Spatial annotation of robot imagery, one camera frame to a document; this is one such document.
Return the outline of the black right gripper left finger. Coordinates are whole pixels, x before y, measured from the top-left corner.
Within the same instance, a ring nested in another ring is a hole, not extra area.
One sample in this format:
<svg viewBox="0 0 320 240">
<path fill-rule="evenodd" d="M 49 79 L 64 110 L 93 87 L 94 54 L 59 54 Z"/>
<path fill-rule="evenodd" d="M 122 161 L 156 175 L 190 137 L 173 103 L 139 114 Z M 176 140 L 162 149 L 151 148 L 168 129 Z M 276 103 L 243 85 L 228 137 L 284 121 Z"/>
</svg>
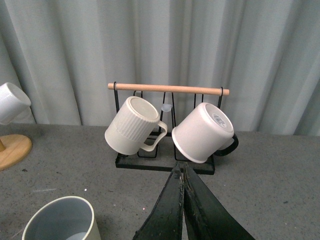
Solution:
<svg viewBox="0 0 320 240">
<path fill-rule="evenodd" d="M 184 183 L 177 162 L 134 240 L 180 240 L 183 229 Z"/>
</svg>

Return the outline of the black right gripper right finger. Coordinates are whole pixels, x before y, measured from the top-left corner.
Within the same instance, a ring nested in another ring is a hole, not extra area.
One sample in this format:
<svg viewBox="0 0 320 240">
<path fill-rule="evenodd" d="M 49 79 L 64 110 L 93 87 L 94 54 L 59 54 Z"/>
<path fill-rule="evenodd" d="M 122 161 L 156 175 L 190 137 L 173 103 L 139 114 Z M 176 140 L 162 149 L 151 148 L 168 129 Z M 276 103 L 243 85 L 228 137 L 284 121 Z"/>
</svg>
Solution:
<svg viewBox="0 0 320 240">
<path fill-rule="evenodd" d="M 190 240 L 253 240 L 223 207 L 196 172 L 183 168 L 184 217 Z"/>
</svg>

